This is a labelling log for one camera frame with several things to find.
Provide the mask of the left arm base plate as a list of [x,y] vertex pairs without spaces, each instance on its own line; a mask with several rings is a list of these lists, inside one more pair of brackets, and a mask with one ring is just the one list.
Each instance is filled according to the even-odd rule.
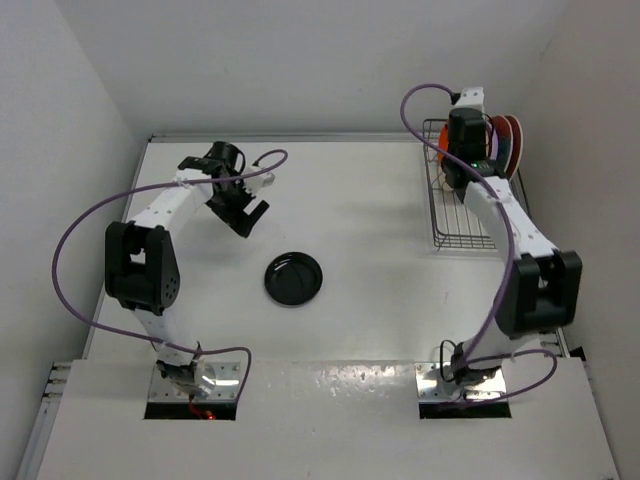
[[145,420],[235,421],[241,384],[239,362],[201,362],[195,385],[179,386],[155,367],[147,394]]

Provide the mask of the red teal floral plate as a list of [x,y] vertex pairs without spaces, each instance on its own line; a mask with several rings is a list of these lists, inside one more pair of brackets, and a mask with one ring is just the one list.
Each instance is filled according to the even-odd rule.
[[513,130],[509,121],[502,115],[494,116],[492,123],[498,140],[496,162],[498,167],[506,172],[513,151]]
[[512,152],[508,166],[506,168],[506,176],[509,180],[513,179],[518,171],[523,151],[523,130],[520,121],[513,115],[506,115],[512,130]]

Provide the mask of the black glossy plate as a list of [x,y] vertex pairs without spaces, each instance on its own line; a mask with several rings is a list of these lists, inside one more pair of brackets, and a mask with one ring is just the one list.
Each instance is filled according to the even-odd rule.
[[263,286],[276,304],[299,307],[319,293],[324,280],[320,264],[303,252],[286,252],[267,266]]

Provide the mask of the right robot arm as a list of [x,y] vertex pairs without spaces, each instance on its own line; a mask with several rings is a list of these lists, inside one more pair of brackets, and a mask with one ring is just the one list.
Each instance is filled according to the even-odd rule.
[[459,343],[445,379],[472,384],[492,375],[534,337],[573,322],[583,263],[561,251],[514,197],[505,171],[487,155],[483,113],[455,107],[448,117],[445,181],[491,237],[505,267],[480,330]]

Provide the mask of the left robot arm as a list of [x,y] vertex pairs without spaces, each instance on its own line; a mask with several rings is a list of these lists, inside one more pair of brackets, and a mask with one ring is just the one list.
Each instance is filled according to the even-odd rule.
[[273,173],[246,165],[238,147],[217,141],[204,156],[185,158],[144,210],[106,229],[106,293],[131,311],[151,337],[162,378],[189,398],[206,397],[214,383],[200,343],[175,305],[181,275],[174,242],[203,206],[237,235],[248,237],[269,207],[257,194],[274,180]]

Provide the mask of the orange glossy plate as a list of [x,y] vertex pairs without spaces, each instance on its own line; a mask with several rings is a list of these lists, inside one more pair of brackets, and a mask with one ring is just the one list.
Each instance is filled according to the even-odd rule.
[[445,159],[444,152],[448,151],[448,124],[445,123],[440,130],[439,138],[438,138],[438,148],[440,152],[437,153],[438,164],[442,165],[443,160]]

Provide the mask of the lilac plastic plate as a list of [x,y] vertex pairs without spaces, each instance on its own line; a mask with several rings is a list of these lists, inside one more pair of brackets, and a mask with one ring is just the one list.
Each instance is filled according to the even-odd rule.
[[497,127],[494,127],[492,130],[492,139],[491,139],[491,148],[490,148],[490,158],[492,160],[497,161],[500,158],[501,140],[502,140],[502,135],[499,129]]

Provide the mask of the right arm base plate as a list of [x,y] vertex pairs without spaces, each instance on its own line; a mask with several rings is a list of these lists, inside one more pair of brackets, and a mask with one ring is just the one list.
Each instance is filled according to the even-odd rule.
[[448,362],[415,363],[414,372],[421,420],[511,417],[500,368],[460,384],[448,380]]

